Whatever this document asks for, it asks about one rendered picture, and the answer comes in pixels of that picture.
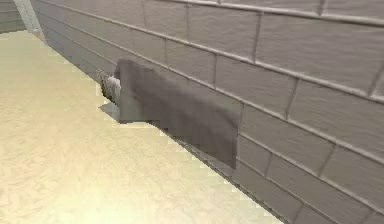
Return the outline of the small grey white lump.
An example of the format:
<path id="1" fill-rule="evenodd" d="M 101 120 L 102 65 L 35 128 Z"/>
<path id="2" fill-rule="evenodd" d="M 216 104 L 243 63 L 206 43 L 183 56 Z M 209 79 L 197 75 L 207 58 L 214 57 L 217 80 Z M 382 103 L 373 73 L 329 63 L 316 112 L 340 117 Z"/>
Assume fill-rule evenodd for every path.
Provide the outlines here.
<path id="1" fill-rule="evenodd" d="M 120 81 L 109 73 L 98 69 L 96 75 L 100 81 L 102 94 L 115 105 L 120 105 Z"/>

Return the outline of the white door frame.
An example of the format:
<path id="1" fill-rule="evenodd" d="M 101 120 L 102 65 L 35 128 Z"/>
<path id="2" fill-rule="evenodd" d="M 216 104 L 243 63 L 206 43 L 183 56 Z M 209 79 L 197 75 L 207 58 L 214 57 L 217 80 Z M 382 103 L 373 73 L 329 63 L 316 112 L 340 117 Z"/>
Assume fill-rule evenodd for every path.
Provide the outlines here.
<path id="1" fill-rule="evenodd" d="M 14 0 L 14 2 L 21 15 L 22 21 L 27 28 L 27 31 L 35 35 L 41 41 L 46 42 L 31 0 Z"/>

